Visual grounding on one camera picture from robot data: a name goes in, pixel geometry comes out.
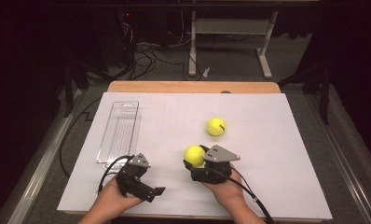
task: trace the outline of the human hand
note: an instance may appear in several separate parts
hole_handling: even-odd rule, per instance
[[[119,217],[127,209],[142,203],[136,197],[125,197],[119,190],[116,177],[113,177],[102,189],[90,210],[78,222],[79,224],[103,224],[113,218]]]
[[[232,171],[230,177],[241,183],[240,175],[237,172]],[[231,181],[227,180],[224,183],[216,185],[207,183],[202,184],[213,193],[215,199],[225,208],[229,206],[231,201],[244,201],[243,189]]]
[[[238,172],[232,171],[230,176],[233,180],[241,183]],[[243,189],[232,181],[227,180],[221,184],[202,183],[209,189],[214,198],[229,212],[236,224],[265,224],[246,203],[243,196]]]

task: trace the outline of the white paper sheet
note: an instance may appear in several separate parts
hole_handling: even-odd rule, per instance
[[[139,102],[136,151],[152,165],[142,182],[166,187],[152,203],[144,202],[128,214],[229,217],[206,188],[192,181],[183,164],[188,146],[219,145],[240,155],[233,164],[273,218],[332,218],[290,106],[280,93],[105,93],[58,210],[83,212],[93,204],[104,172],[96,156],[115,101]],[[212,117],[227,123],[222,136],[207,133]],[[245,198],[264,217],[246,193]]]

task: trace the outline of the haptic device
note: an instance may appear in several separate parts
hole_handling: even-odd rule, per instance
[[[104,178],[109,175],[109,171],[113,167],[113,165],[123,159],[128,160],[121,167],[116,176],[116,181],[123,195],[129,193],[135,197],[151,203],[156,196],[159,196],[163,193],[165,187],[153,189],[142,183],[142,175],[144,175],[147,172],[147,169],[151,167],[150,163],[142,153],[139,153],[136,156],[122,156],[113,161],[107,167],[106,172],[102,177],[98,192],[102,190]]]
[[[205,161],[203,165],[193,167],[190,162],[183,160],[185,168],[191,172],[192,180],[208,184],[224,183],[232,174],[229,162],[240,160],[240,156],[218,145],[212,148],[199,146],[205,151],[205,154],[201,155]]]

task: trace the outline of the transparent box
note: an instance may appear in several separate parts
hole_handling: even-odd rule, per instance
[[[104,131],[97,162],[104,168],[115,159],[135,154],[141,115],[139,102],[114,102]],[[120,160],[112,169],[119,169],[125,160]]]

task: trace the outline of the yellow ball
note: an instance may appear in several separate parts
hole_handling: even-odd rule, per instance
[[[226,131],[226,123],[220,118],[212,118],[208,122],[207,130],[213,136],[220,136]]]
[[[184,159],[191,163],[193,167],[199,167],[204,163],[203,154],[205,154],[205,150],[202,147],[191,146],[185,150]]]

